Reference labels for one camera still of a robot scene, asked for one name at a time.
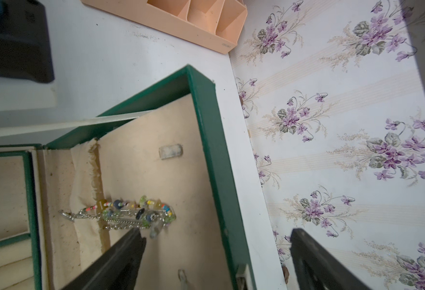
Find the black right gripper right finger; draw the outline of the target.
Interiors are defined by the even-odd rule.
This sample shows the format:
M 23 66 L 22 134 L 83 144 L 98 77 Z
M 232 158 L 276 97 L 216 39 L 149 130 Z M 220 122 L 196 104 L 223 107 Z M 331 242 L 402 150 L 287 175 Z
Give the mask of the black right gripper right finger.
M 291 234 L 291 256 L 301 290 L 369 290 L 302 228 Z

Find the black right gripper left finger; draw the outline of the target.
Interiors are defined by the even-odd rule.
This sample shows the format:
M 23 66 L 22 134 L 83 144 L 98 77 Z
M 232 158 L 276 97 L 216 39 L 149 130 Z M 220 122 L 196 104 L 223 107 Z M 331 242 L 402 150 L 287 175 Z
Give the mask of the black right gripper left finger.
M 147 239 L 137 228 L 129 230 L 65 290 L 133 290 Z

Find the green jewelry box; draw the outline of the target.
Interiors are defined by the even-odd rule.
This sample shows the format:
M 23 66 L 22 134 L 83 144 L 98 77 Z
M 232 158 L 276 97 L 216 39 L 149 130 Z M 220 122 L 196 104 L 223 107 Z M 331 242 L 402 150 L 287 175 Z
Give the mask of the green jewelry box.
M 0 290 L 60 290 L 129 230 L 134 290 L 256 288 L 213 81 L 185 66 L 46 145 L 0 146 Z

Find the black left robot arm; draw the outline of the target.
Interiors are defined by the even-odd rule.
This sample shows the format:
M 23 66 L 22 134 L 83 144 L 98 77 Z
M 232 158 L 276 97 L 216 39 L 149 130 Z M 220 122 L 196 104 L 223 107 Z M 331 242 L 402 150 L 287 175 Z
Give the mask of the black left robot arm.
M 55 80 L 45 6 L 0 1 L 0 77 L 48 84 Z

